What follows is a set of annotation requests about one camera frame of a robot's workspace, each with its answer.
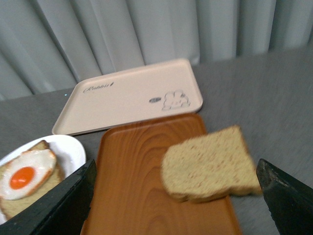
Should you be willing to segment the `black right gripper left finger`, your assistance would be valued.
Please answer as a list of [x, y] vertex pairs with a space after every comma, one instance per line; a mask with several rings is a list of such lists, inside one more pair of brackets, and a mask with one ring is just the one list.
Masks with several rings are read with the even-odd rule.
[[79, 235], [90, 211], [95, 160], [87, 161], [30, 207], [0, 226], [2, 235]]

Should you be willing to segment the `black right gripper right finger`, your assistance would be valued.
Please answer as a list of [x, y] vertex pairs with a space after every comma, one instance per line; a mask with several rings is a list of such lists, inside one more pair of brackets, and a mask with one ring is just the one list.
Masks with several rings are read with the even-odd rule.
[[265, 159], [256, 168], [264, 200], [281, 235], [313, 233], [313, 189]]

